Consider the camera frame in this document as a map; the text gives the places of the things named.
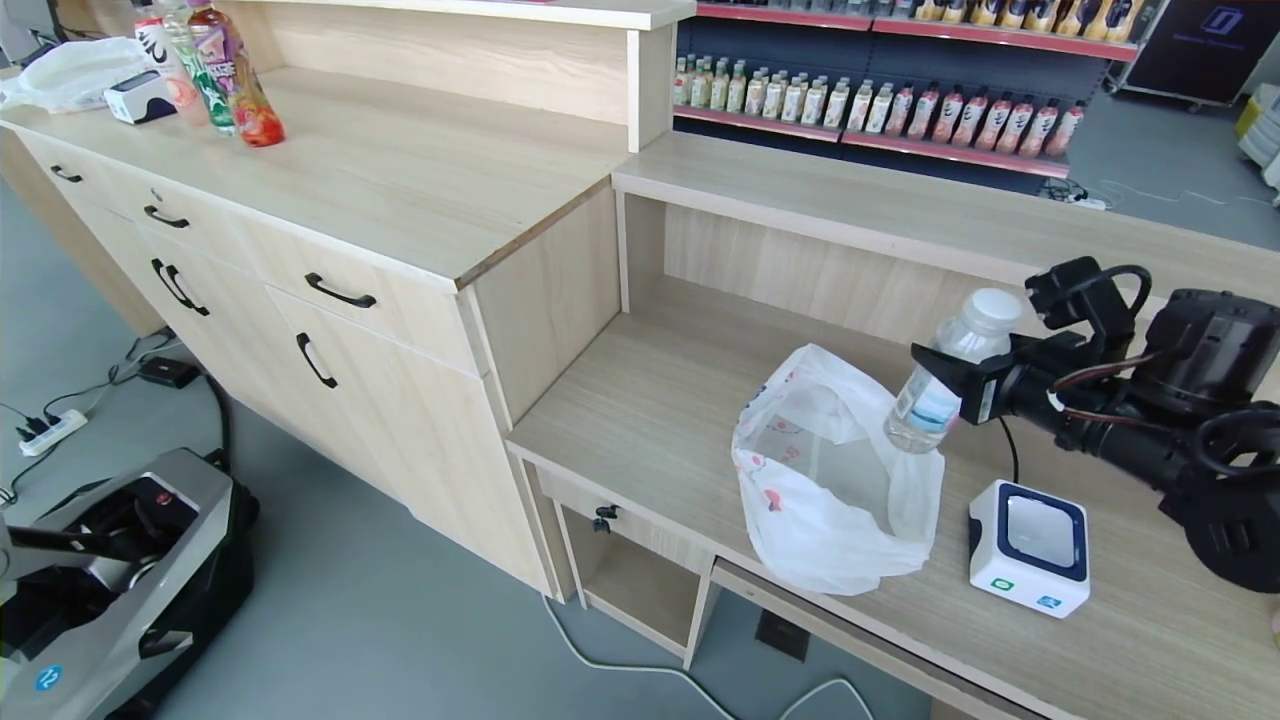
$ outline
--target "blue circle sticker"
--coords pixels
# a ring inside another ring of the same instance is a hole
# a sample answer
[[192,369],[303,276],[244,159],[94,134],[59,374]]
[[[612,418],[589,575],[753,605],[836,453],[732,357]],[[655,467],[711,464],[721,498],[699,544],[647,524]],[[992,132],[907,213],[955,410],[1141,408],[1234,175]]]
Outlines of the blue circle sticker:
[[54,689],[54,685],[63,679],[63,666],[50,665],[36,675],[36,692],[44,693]]

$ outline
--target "plastic bag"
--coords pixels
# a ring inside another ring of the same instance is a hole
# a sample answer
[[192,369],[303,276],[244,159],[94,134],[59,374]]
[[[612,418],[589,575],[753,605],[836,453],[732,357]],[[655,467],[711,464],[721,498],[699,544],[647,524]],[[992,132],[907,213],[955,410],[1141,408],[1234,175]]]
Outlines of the plastic bag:
[[865,373],[806,345],[742,409],[731,455],[751,546],[778,579],[859,594],[928,560],[946,462],[890,445],[892,404]]
[[132,37],[67,42],[5,81],[0,110],[15,105],[37,105],[50,113],[105,108],[104,90],[150,67],[151,59]]

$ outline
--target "floor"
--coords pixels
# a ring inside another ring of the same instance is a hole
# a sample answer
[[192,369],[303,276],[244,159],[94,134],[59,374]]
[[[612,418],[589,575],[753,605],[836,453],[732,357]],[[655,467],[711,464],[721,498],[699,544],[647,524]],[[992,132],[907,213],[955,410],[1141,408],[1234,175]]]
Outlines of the floor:
[[[1233,138],[1229,117],[1100,97],[1076,138],[1074,177],[1102,195],[1111,187],[1103,181],[1164,196],[1202,192],[1228,205],[1130,192],[1115,197],[1116,211],[1280,249],[1280,213],[1236,200],[1270,195],[1256,170],[1235,159]],[[100,382],[133,340],[3,183],[0,329],[0,400],[28,413]],[[3,437],[0,478],[8,486],[27,461],[9,430]],[[129,383],[24,478],[20,502],[5,518],[23,524],[81,483],[177,446],[205,452],[216,438],[216,411],[202,382],[182,391]],[[262,500],[257,588],[161,720],[717,717],[675,678],[580,665],[536,593],[242,407],[236,464]],[[383,571],[388,559],[394,573]],[[575,605],[557,612],[595,659],[675,665],[599,612]],[[879,720],[928,715],[922,693],[820,641],[803,665],[755,643],[756,619],[751,605],[723,593],[694,665],[694,675],[740,717],[777,717],[796,696],[837,674],[854,680]],[[844,694],[827,691],[792,720],[860,719]]]

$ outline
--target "black handle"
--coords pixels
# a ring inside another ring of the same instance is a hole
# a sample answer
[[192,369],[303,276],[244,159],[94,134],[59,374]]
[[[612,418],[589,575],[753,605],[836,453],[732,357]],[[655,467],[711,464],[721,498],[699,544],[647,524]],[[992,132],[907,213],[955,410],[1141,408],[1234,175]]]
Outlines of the black handle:
[[160,209],[156,208],[155,205],[147,205],[146,208],[142,209],[142,211],[146,213],[147,217],[151,218],[152,220],[164,223],[170,228],[182,229],[191,224],[187,220],[187,218],[178,218],[177,220],[170,220],[169,218],[165,218],[164,215],[160,214]]
[[84,178],[81,176],[68,176],[65,172],[63,172],[61,165],[50,165],[49,172],[54,173],[55,176],[67,182],[84,182]]
[[321,278],[316,273],[307,273],[306,275],[303,275],[303,279],[307,281],[307,284],[311,286],[312,288],[319,290],[320,292],[328,295],[329,297],[337,297],[338,300],[342,300],[347,305],[355,305],[356,307],[372,307],[374,304],[378,302],[378,299],[374,297],[372,295],[366,293],[361,295],[360,297],[347,297],[346,295],[334,292],[326,287],[320,287],[320,283],[324,282],[324,278]]
[[164,270],[164,263],[160,261],[159,258],[152,258],[151,259],[151,269],[156,272],[156,277],[160,278],[160,284],[163,284],[164,288],[169,291],[169,295],[172,295],[174,300],[177,300],[179,304],[182,304],[183,307],[195,309],[195,305],[192,305],[191,300],[188,300],[188,299],[178,295],[173,290],[173,286],[169,284],[169,281],[164,279],[164,273],[161,272],[161,270]]
[[209,307],[205,307],[204,305],[196,305],[195,302],[192,302],[191,297],[186,292],[183,292],[182,286],[178,284],[178,268],[169,265],[168,268],[165,268],[165,272],[169,273],[169,279],[173,282],[173,290],[170,292],[182,293],[180,300],[187,307],[191,307],[192,310],[196,311],[196,314],[201,316],[207,316]]
[[297,340],[298,340],[298,350],[302,352],[302,357],[307,361],[307,365],[311,366],[311,372],[316,374],[316,378],[319,378],[325,387],[329,388],[338,387],[337,378],[326,378],[321,375],[320,370],[316,369],[316,364],[311,361],[311,355],[307,352],[307,346],[311,345],[311,338],[307,336],[307,333],[298,333]]

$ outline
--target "bottle cap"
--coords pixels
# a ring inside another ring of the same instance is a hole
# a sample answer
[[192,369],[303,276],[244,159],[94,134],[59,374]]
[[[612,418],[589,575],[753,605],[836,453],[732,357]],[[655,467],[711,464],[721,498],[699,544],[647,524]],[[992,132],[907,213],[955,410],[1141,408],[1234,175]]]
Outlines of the bottle cap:
[[969,325],[992,333],[1007,333],[1023,316],[1023,302],[1012,295],[984,287],[969,296],[960,318]]

